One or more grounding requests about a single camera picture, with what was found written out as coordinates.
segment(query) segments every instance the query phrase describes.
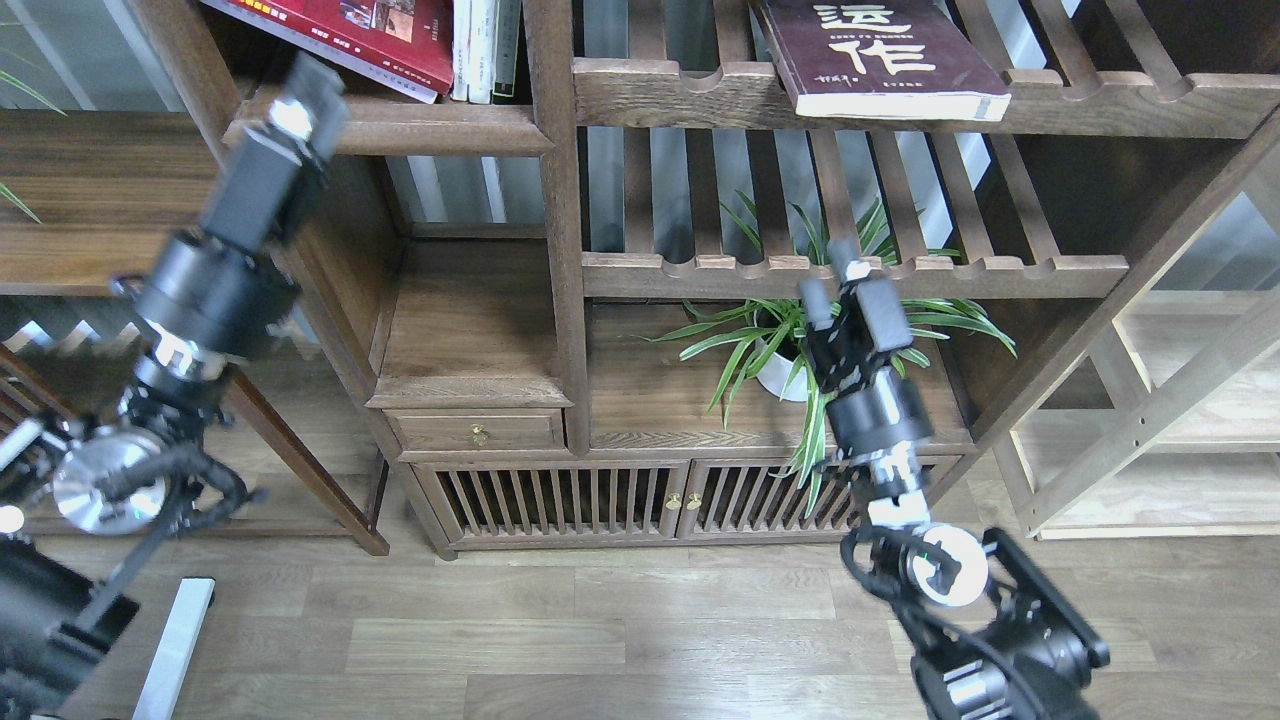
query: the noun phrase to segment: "brown book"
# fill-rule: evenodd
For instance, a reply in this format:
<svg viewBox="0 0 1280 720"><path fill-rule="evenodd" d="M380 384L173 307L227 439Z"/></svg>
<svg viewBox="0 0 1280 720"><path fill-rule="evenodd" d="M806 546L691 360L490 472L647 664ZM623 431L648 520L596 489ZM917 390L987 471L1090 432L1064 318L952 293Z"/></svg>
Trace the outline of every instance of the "brown book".
<svg viewBox="0 0 1280 720"><path fill-rule="evenodd" d="M932 0L751 0L797 115L1000 120L1009 87Z"/></svg>

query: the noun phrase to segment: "potted plant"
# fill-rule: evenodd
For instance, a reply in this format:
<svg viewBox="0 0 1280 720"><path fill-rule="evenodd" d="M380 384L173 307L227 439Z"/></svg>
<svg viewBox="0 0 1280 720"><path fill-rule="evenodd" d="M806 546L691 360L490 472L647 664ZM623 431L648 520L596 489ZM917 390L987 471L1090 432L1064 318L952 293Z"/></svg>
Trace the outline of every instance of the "potted plant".
<svg viewBox="0 0 1280 720"><path fill-rule="evenodd" d="M756 219L755 204L744 192L737 192L748 214ZM748 241L758 249L763 249L760 234L755 223L748 222L723 202L728 217L742 231ZM794 238L794 247L797 255L806 255L814 265L827 265L827 243L829 241L826 224L815 225L803 208L791 204L805 228L805 236ZM872 206L858 219L859 245L863 256L879 258L884 264L897 263L897 249L888 227L888 215L884 206L876 199ZM959 255L954 250L931 250L936 255ZM819 389L814 378L809 360L800 350L805 333L805 315L800 300L796 299L750 299L740 306L731 307L716 314L705 314L698 310L691 302L685 301L685 310L694 318L694 322L672 331L658 338L648 338L652 342L667 342L675 340L690 340L704 336L712 331L714 334L701 337L680 352L681 360L689 360L712 347L730 346L728 360L721 372L719 380L712 392L710 402L707 405L709 413L723 400L723 423L728 427L733 400L741 389L742 383L749 379L760 379L763 375L774 373L773 366L782 365L785 379L778 391L777 382L772 378L765 380L767 389L780 396L780 400L797 400L805 402L804 428L800 434L800 443L780 475L790 475L799 471L809 471L810 477L801 478L800 487L809 486L809 503L805 514L813 511L818 501L819 477L812 473L814 465L826 456L826 406L827 400ZM1016 355L1014 341L1005 332L995 325L987 311L972 300L963 299L904 299L902 309L906 319L911 324L911 333L916 337L932 340L950 340L947 331L969 331L989 336L998 341L1009 352ZM838 311L838 306L832 304L832 313ZM929 366L929 359L919 350L906 348L896 354L892 359L897 372L906 374L905 363L913 363L922 368Z"/></svg>

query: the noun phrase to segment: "cabinet door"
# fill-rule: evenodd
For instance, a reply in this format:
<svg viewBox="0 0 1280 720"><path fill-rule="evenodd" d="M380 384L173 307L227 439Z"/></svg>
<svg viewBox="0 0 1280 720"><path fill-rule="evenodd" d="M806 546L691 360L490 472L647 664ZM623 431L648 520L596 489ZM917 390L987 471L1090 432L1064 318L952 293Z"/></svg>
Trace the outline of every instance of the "cabinet door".
<svg viewBox="0 0 1280 720"><path fill-rule="evenodd" d="M956 457L922 457L934 471ZM689 471L684 511L676 529L699 537L838 538L858 520L849 487L826 483L813 512L805 515L809 488L795 474L780 475L785 460L695 460Z"/></svg>
<svg viewBox="0 0 1280 720"><path fill-rule="evenodd" d="M458 548L672 538L687 468L652 461L415 466Z"/></svg>

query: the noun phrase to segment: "wooden shelf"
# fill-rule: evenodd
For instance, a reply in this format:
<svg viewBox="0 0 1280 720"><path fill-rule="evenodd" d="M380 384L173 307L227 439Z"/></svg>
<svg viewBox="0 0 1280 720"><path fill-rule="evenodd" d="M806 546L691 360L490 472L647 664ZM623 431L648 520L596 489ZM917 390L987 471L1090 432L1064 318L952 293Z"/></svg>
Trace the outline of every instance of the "wooden shelf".
<svg viewBox="0 0 1280 720"><path fill-rule="evenodd" d="M584 252L582 281L588 296L796 297L800 279L813 274L831 279L827 268L814 268L808 258L795 255L782 170L771 132L751 131L746 142L763 252L754 247L731 251L724 246L716 154L707 135L709 131L703 129L685 131L691 240L676 246L657 237L648 131L625 132L630 136L623 136L623 247L621 252ZM998 178L1012 199L1014 217L1000 219L986 218L979 210L978 193L969 181L956 137L938 133L927 140L955 228L948 245L961 252L959 259L929 255L893 133L867 133L897 256L904 259L890 266L878 258L868 260L883 275L897 281L899 293L969 299L1105 297L1125 275L1129 264L1123 255L1062 251L1014 138L986 138L993 163L984 182ZM835 132L810 131L808 141L813 179L831 237L856 237L854 218L860 209L852 206Z"/></svg>
<svg viewBox="0 0 1280 720"><path fill-rule="evenodd" d="M246 124L261 123L279 95L264 86L247 100L227 131L228 142ZM346 155L494 155L539 156L552 147L534 124L529 105L468 105L442 101L434 105L393 91L365 91L344 96L351 109L338 143Z"/></svg>
<svg viewBox="0 0 1280 720"><path fill-rule="evenodd" d="M370 407L568 405L556 379L545 241L412 242L383 322Z"/></svg>
<svg viewBox="0 0 1280 720"><path fill-rule="evenodd" d="M1006 482L1039 489L1102 434L1053 413L1037 413L997 443ZM1146 455L1039 529L1044 539L1207 534L1280 534L1275 455Z"/></svg>
<svg viewBox="0 0 1280 720"><path fill-rule="evenodd" d="M689 320L678 305L595 304L589 333L593 450L669 450L677 455L723 457L726 452L785 457L799 439L804 404L783 402L756 383L745 383L726 430L719 409L704 413L723 370L727 348L678 360L682 342L648 342ZM919 342L933 366L913 368L933 421L928 455L972 451L936 345Z"/></svg>
<svg viewBox="0 0 1280 720"><path fill-rule="evenodd" d="M0 293L108 295L191 224L218 167L180 113L0 113Z"/></svg>
<svg viewBox="0 0 1280 720"><path fill-rule="evenodd" d="M1166 13L1176 14L1165 9L1147 8L1148 19L1134 3L1111 0L1096 3L1100 9L1093 17L1076 18L1073 24L1061 5L1033 4L1028 20L1055 69L1016 69L986 3L948 4L956 24L1009 85L1012 100L1000 123L800 118L773 64L754 61L745 3L716 4L714 41L721 64L710 73L681 72L664 54L645 51L663 49L660 14L634 14L631 58L573 59L577 123L1244 138L1280 104L1280 78L1242 74L1267 73L1270 68L1215 72L1221 61L1201 60L1181 47L1188 41L1170 27L1179 18L1170 20ZM1247 23L1233 23L1240 26ZM1078 32L1078 27L1087 32ZM1212 56L1213 49L1203 53Z"/></svg>

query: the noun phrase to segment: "white metal bar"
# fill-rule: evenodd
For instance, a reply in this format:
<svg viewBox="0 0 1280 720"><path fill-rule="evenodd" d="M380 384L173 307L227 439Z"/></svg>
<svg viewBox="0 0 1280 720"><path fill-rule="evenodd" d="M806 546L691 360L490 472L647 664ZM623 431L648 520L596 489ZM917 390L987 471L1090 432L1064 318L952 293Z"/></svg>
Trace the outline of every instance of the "white metal bar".
<svg viewBox="0 0 1280 720"><path fill-rule="evenodd" d="M173 598L169 621L142 684L133 720L169 720L173 716L212 597L212 578L183 578L178 584L178 594Z"/></svg>
<svg viewBox="0 0 1280 720"><path fill-rule="evenodd" d="M142 72L151 81L151 87L155 88L156 95L160 96L160 101L164 102L165 110L170 113L182 113L187 109L182 102L182 96L178 95L178 88L173 86L173 81L169 79L169 73L164 70L164 65L160 64L160 58L156 51L147 42L145 35L142 35L142 28L138 27L137 20L133 19L133 14L129 9L124 6L124 0L102 0L106 5L106 12L111 14L111 19L115 20L115 27L120 28L120 35L124 36L124 42L128 44L129 50L133 56L142 65Z"/></svg>
<svg viewBox="0 0 1280 720"><path fill-rule="evenodd" d="M58 79L63 81L68 92L70 92L72 97L76 99L79 109L97 110L97 105L95 105L93 100L90 99L88 92L84 92L84 88L81 86L79 81L76 79L76 76L67 65L67 61L63 60L61 54L56 47L54 47L54 44L50 42L45 31L40 29L40 23L31 17L24 0L6 0L6 4L13 12L13 17L17 18L18 24L27 31L27 35L31 36L31 41L35 42L36 47L40 49L40 53L45 55L45 60L49 61L49 67L58 74Z"/></svg>

